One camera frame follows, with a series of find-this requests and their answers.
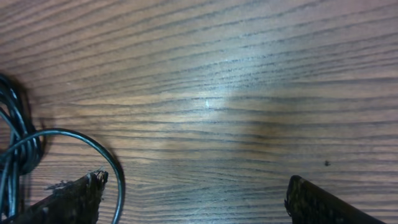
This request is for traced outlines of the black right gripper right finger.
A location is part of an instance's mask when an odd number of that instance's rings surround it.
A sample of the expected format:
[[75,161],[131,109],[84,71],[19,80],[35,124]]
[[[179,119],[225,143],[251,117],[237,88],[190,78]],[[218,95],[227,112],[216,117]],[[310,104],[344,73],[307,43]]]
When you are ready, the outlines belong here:
[[385,224],[299,175],[290,178],[284,206],[293,224]]

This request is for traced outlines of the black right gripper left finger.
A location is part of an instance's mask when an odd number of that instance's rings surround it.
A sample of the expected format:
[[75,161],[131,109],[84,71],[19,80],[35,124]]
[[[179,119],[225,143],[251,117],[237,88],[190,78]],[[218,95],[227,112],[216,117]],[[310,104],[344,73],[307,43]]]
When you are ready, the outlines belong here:
[[90,172],[6,220],[10,224],[96,224],[106,171]]

